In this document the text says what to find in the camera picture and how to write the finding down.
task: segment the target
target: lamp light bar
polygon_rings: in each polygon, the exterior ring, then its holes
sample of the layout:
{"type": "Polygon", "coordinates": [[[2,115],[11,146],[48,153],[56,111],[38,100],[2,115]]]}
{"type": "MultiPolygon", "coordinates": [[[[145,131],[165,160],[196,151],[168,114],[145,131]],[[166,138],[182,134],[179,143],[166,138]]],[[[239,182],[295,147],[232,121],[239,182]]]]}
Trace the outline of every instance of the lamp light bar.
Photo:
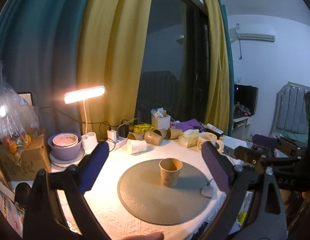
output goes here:
{"type": "Polygon", "coordinates": [[[65,94],[64,100],[65,104],[74,103],[77,101],[86,100],[89,98],[99,97],[105,93],[104,86],[96,86],[91,88],[84,88],[80,90],[75,90],[65,94]]]}

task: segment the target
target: screw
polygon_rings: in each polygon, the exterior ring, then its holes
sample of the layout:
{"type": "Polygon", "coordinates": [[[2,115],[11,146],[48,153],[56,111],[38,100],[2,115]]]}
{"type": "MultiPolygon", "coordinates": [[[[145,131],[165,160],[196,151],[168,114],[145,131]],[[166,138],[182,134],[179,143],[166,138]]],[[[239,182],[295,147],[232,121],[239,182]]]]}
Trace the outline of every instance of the screw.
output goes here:
{"type": "Polygon", "coordinates": [[[241,172],[243,170],[243,167],[241,165],[235,165],[234,170],[236,170],[237,172],[241,172]]]}
{"type": "Polygon", "coordinates": [[[38,172],[38,175],[39,176],[44,176],[46,173],[46,171],[44,169],[41,169],[39,172],[38,172]]]}
{"type": "Polygon", "coordinates": [[[271,167],[267,167],[266,168],[266,174],[270,175],[270,176],[273,175],[273,169],[271,167]]]}
{"type": "Polygon", "coordinates": [[[75,171],[76,170],[76,166],[74,164],[68,166],[67,168],[69,171],[75,171]]]}

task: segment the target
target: teal curtain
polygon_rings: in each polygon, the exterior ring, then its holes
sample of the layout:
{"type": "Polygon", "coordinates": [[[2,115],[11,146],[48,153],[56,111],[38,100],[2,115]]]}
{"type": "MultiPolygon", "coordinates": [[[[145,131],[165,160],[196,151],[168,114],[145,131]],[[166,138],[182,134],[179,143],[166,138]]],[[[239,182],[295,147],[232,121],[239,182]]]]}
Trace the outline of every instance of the teal curtain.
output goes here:
{"type": "Polygon", "coordinates": [[[227,58],[228,58],[228,69],[229,69],[229,78],[230,78],[230,117],[228,121],[228,130],[227,135],[231,136],[232,125],[233,125],[233,114],[234,114],[234,69],[233,69],[233,55],[231,49],[230,34],[228,32],[228,22],[226,15],[225,5],[221,3],[221,0],[218,0],[219,6],[222,12],[222,19],[224,25],[225,39],[226,39],[226,49],[227,49],[227,58]]]}
{"type": "MultiPolygon", "coordinates": [[[[80,120],[77,104],[65,105],[76,90],[81,22],[87,0],[8,0],[0,13],[0,60],[16,92],[30,91],[34,105],[57,108],[80,120]]],[[[80,132],[80,125],[56,113],[39,112],[46,135],[80,132]]]]}

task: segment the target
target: storage basket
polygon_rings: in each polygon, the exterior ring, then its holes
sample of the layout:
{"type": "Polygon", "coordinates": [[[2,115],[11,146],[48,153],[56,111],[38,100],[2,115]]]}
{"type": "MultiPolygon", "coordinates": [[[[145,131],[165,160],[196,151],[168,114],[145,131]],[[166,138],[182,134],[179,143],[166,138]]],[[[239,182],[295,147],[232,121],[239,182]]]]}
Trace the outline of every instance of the storage basket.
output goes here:
{"type": "Polygon", "coordinates": [[[168,129],[171,124],[171,116],[166,115],[165,117],[156,118],[152,115],[152,126],[156,129],[168,129]]]}

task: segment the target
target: table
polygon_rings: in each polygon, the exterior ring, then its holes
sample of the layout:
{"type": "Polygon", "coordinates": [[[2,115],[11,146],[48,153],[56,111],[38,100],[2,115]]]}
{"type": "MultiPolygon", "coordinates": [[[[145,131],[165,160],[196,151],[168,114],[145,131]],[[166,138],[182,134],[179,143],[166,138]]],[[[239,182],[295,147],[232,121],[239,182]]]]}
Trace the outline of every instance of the table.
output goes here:
{"type": "MultiPolygon", "coordinates": [[[[229,147],[246,145],[241,140],[227,136],[224,136],[224,144],[229,147]]],[[[163,140],[161,146],[148,145],[145,152],[134,155],[127,153],[126,146],[110,152],[92,190],[86,192],[84,196],[93,214],[111,239],[117,240],[126,236],[153,232],[163,232],[165,240],[191,239],[203,222],[213,220],[225,200],[225,193],[217,188],[214,180],[211,182],[214,187],[214,194],[207,208],[193,220],[180,225],[159,226],[149,224],[135,218],[123,207],[117,195],[117,182],[124,171],[139,162],[168,157],[187,162],[202,171],[209,180],[212,179],[212,175],[204,163],[199,149],[197,147],[186,149],[179,146],[177,141],[163,140]]],[[[63,168],[52,165],[52,172],[61,170],[63,168]]],[[[13,186],[15,187],[18,183],[20,182],[14,182],[13,186]]],[[[64,192],[58,191],[58,195],[66,219],[78,230],[64,192]]]]}

